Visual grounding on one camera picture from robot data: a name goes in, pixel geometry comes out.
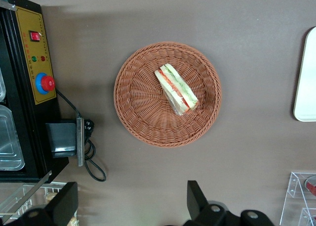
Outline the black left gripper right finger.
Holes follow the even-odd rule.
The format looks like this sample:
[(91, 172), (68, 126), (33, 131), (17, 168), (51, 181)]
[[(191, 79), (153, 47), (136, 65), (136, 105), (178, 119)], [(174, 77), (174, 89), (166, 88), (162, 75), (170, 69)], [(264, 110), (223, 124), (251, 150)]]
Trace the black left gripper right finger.
[(256, 210), (244, 210), (240, 216), (232, 214), (226, 206), (209, 203), (197, 181), (187, 182), (187, 208), (191, 219), (186, 226), (272, 226), (269, 217)]

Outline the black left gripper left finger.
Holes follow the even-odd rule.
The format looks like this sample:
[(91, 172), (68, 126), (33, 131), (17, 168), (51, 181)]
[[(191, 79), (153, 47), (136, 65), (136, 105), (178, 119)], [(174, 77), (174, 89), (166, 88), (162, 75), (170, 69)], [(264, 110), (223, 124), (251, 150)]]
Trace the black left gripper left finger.
[(66, 226), (77, 215), (76, 182), (25, 183), (0, 204), (2, 226)]

